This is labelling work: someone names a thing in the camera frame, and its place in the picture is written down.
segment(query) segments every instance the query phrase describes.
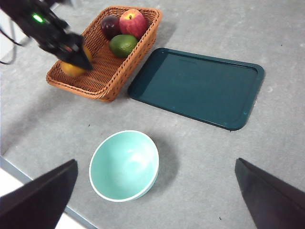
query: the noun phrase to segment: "brown basket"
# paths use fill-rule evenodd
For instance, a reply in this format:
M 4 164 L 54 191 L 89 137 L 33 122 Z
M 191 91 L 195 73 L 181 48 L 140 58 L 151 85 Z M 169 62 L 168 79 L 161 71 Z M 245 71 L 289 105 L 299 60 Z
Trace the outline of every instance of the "brown basket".
M 140 11 L 148 21 L 149 28 L 127 58 L 117 58 L 109 49 L 109 41 L 104 37 L 100 23 L 108 15 L 120 17 L 129 9 Z M 61 61 L 57 61 L 47 73 L 47 82 L 86 98 L 113 101 L 135 67 L 154 44 L 161 18 L 161 12 L 151 8 L 110 6 L 104 9 L 82 33 L 85 45 L 93 56 L 93 70 L 72 77 L 63 73 L 60 67 Z

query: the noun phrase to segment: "teal bowl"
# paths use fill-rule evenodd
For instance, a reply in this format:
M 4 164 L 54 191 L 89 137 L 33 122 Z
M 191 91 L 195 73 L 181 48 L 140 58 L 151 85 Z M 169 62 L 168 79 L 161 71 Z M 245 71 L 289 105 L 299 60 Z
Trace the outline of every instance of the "teal bowl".
M 144 133 L 126 130 L 103 141 L 93 154 L 89 176 L 94 191 L 106 200 L 124 202 L 143 196 L 159 171 L 159 154 Z

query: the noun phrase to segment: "black cable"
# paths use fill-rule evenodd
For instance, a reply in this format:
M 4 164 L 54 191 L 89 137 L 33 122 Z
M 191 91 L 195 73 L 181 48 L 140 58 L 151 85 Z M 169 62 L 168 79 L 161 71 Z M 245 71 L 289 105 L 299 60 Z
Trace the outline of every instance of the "black cable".
M 13 38 L 9 37 L 9 36 L 2 30 L 1 27 L 0 27 L 0 32 L 1 32 L 7 39 L 9 39 L 11 42 L 13 42 L 14 44 L 19 45 L 19 46 L 23 46 L 22 44 L 19 44 L 19 43 L 15 42 L 15 40 L 14 40 Z
M 11 60 L 9 61 L 9 62 L 3 62 L 3 61 L 0 61 L 0 63 L 2 63 L 2 64 L 12 64 L 12 63 L 14 63 L 15 62 L 15 60 L 16 60 L 16 54 L 17 54 L 17 46 L 16 46 L 16 42 L 15 42 L 15 30 L 14 30 L 14 24 L 13 24 L 13 21 L 12 20 L 10 20 L 10 31 L 11 31 L 11 36 L 12 36 L 12 38 L 10 38 L 10 37 L 8 37 L 6 34 L 4 34 L 2 31 L 2 33 L 3 33 L 3 35 L 4 36 L 6 36 L 10 41 L 14 41 L 13 43 L 13 56 L 12 56 L 12 58 L 11 58 Z
M 17 46 L 16 45 L 19 45 L 19 46 L 25 46 L 29 43 L 30 41 L 30 37 L 28 37 L 28 40 L 24 43 L 17 43 L 15 42 L 15 30 L 14 30 L 14 24 L 13 24 L 13 21 L 10 20 L 10 31 L 11 31 L 11 37 L 9 37 L 3 30 L 2 28 L 0 27 L 0 32 L 7 38 L 9 39 L 11 42 L 13 42 L 13 55 L 12 55 L 12 59 L 8 62 L 3 62 L 3 61 L 0 61 L 1 64 L 12 64 L 15 62 L 16 60 L 16 55 L 17 55 Z

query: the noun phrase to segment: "red apple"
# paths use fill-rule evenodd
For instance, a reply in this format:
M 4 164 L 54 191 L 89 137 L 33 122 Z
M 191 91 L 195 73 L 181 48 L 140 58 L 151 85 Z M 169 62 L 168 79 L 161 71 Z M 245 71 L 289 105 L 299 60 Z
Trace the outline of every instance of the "red apple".
M 147 30 L 147 21 L 138 10 L 128 10 L 120 17 L 120 29 L 123 34 L 131 34 L 138 40 Z
M 107 16 L 101 21 L 102 32 L 108 40 L 121 34 L 119 22 L 120 19 L 115 16 Z

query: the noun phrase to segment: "robotic arm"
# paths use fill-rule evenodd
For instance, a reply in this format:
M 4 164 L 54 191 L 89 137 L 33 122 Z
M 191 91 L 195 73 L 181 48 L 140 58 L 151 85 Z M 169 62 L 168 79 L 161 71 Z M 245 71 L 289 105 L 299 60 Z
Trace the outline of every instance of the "robotic arm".
M 55 2 L 63 0 L 0 0 L 0 7 L 40 48 L 62 61 L 91 70 L 82 48 L 83 37 L 66 33 L 68 24 L 50 10 Z

